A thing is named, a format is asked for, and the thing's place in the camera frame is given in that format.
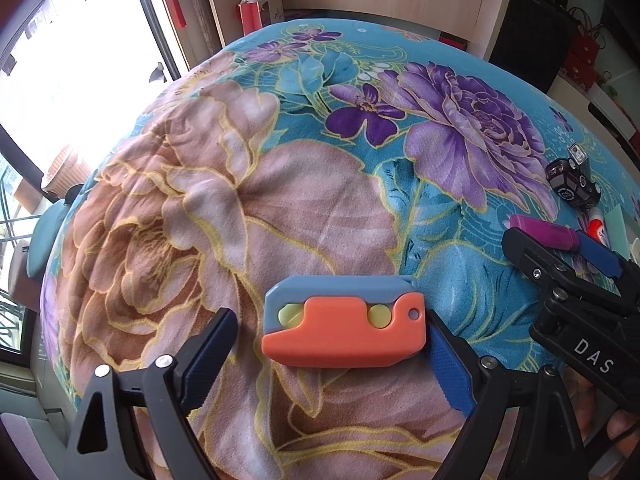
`person's skin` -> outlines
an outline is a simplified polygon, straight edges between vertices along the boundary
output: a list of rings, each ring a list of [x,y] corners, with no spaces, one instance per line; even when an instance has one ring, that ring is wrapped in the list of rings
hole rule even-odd
[[[584,377],[577,375],[577,388],[574,393],[574,410],[575,418],[578,421],[578,427],[580,428],[580,433],[583,439],[589,433],[591,418],[596,405],[595,399],[596,389],[593,384]],[[624,412],[623,410],[618,410],[607,423],[607,434],[609,435],[609,438],[613,440],[631,428],[631,426],[638,420],[640,420],[640,415],[632,415]],[[617,443],[616,447],[623,455],[628,457],[636,447],[636,444],[638,444],[639,440],[640,431],[636,431]]]

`black speaker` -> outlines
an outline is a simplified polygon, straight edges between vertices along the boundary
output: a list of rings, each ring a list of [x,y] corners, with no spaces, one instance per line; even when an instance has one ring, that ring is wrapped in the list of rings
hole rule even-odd
[[[546,93],[576,30],[577,21],[546,0],[509,0],[489,63]]]

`bed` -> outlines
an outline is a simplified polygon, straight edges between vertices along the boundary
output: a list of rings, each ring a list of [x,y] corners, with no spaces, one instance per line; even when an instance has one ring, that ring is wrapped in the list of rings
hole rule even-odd
[[[410,274],[479,355],[553,363],[528,334],[536,289],[500,240],[514,213],[585,227],[544,175],[574,141],[601,208],[640,214],[638,186],[593,134],[503,70],[373,23],[271,25],[172,83],[84,185],[44,279],[47,354],[79,404],[97,365],[146,367],[228,307],[237,343],[190,416],[222,478],[428,479],[463,418],[425,359],[284,367],[260,352],[264,295],[292,274]]]

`orange plastic handle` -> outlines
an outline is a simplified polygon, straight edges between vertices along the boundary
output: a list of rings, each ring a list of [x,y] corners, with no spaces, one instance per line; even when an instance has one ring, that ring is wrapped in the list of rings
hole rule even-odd
[[[409,311],[418,311],[411,319]],[[419,352],[426,342],[424,296],[396,300],[391,323],[373,327],[367,304],[354,296],[316,296],[305,301],[302,323],[263,336],[262,353],[288,366],[368,368],[391,366]]]

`magenta marker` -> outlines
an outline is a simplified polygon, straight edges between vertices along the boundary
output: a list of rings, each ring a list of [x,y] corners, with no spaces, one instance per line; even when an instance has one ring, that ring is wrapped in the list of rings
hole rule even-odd
[[[509,226],[523,230],[535,241],[551,249],[576,251],[580,247],[580,239],[570,227],[516,214],[509,218]]]

